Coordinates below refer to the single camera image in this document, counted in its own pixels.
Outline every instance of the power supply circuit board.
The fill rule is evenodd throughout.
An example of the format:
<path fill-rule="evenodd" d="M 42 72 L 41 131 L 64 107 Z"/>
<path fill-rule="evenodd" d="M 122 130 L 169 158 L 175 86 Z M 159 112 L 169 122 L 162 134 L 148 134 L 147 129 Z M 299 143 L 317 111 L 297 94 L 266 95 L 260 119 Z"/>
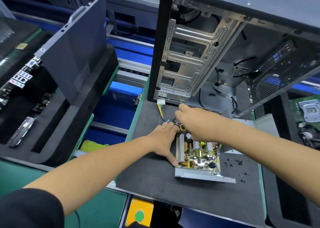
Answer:
<path fill-rule="evenodd" d="M 178 153 L 179 150 L 177 150 L 178 168 L 205 170 L 211 171 L 211 175 L 221 175 L 218 143 L 184 139 L 183 154 L 182 151 Z"/>

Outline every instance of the forearm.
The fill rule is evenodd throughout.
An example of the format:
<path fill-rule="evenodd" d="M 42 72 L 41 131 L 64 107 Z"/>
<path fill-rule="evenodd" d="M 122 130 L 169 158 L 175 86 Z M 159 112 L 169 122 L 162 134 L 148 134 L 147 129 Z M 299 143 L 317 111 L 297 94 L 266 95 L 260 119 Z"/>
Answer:
<path fill-rule="evenodd" d="M 69 161 L 25 186 L 55 195 L 65 216 L 101 191 L 120 172 L 151 152 L 147 137 L 112 145 Z"/>
<path fill-rule="evenodd" d="M 320 206 L 320 152 L 274 137 L 238 121 L 228 122 L 224 142 L 257 161 Z"/>

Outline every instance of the black sleeve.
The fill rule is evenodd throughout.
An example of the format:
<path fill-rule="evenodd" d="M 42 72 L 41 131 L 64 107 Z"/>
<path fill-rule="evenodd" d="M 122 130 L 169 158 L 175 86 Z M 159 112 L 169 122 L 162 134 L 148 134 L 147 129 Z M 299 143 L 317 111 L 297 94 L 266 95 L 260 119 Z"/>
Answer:
<path fill-rule="evenodd" d="M 63 208 L 47 191 L 19 189 L 0 198 L 0 227 L 63 228 Z"/>

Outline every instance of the yellow cloth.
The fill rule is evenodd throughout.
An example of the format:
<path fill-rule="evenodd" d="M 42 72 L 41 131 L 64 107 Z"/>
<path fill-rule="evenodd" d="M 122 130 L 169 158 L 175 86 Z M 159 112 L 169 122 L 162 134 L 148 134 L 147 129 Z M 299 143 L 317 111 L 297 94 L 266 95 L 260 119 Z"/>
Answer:
<path fill-rule="evenodd" d="M 104 148 L 106 146 L 109 146 L 109 145 L 107 145 L 107 144 L 100 145 L 98 143 L 95 143 L 94 141 L 85 140 L 85 141 L 83 141 L 80 150 L 84 151 L 84 152 L 92 152 L 92 151 Z"/>

